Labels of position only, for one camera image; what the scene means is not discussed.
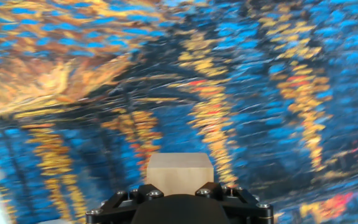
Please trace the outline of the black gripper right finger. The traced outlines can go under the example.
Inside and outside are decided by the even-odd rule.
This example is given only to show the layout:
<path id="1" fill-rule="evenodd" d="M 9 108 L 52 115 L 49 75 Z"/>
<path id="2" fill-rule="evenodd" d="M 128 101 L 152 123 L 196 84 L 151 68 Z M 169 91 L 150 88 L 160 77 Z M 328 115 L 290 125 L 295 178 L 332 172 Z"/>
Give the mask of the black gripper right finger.
<path id="1" fill-rule="evenodd" d="M 273 206 L 260 202 L 242 187 L 207 182 L 195 191 L 195 196 L 207 198 L 207 211 L 223 215 L 228 223 L 274 224 Z"/>

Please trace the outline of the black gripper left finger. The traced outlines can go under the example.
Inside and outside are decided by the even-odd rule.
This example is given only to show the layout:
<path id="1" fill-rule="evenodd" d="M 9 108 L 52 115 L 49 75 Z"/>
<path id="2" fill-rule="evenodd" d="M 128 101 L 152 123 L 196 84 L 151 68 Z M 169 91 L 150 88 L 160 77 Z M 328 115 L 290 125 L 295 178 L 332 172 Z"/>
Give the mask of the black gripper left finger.
<path id="1" fill-rule="evenodd" d="M 141 185 L 130 191 L 117 191 L 100 207 L 86 212 L 86 223 L 129 223 L 143 203 L 162 197 L 164 193 L 152 184 Z"/>

